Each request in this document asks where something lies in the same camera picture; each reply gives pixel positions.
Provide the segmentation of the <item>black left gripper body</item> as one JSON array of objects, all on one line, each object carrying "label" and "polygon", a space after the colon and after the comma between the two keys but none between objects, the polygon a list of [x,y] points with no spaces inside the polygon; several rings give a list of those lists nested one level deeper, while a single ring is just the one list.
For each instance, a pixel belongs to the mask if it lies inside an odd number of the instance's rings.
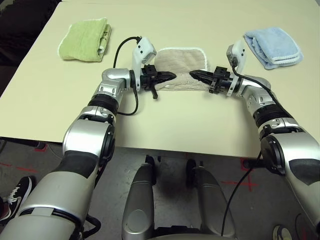
[{"label": "black left gripper body", "polygon": [[140,76],[140,86],[146,92],[152,93],[152,98],[154,100],[158,99],[158,94],[155,89],[155,81],[157,78],[157,70],[154,65],[145,65],[141,69],[142,75]]}]

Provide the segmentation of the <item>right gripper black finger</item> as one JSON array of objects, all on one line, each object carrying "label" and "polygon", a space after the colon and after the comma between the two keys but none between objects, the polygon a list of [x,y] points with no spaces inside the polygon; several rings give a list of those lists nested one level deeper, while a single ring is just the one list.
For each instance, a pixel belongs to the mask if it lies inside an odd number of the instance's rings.
[{"label": "right gripper black finger", "polygon": [[200,75],[195,75],[195,76],[192,76],[194,79],[198,80],[198,81],[201,81],[203,82],[204,84],[207,84],[207,85],[211,85],[212,82],[214,81],[213,80],[213,77],[211,76],[200,76]]},{"label": "right gripper black finger", "polygon": [[209,71],[204,71],[204,70],[192,70],[189,72],[189,74],[193,77],[193,78],[212,78],[214,76],[214,74],[212,72]]}]

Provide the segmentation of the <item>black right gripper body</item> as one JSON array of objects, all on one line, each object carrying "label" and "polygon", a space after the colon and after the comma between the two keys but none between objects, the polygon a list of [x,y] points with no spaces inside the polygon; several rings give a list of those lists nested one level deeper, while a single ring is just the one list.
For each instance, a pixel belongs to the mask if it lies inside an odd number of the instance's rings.
[{"label": "black right gripper body", "polygon": [[228,69],[220,66],[215,68],[214,72],[210,75],[209,80],[208,91],[211,94],[227,94],[233,82],[233,78]]}]

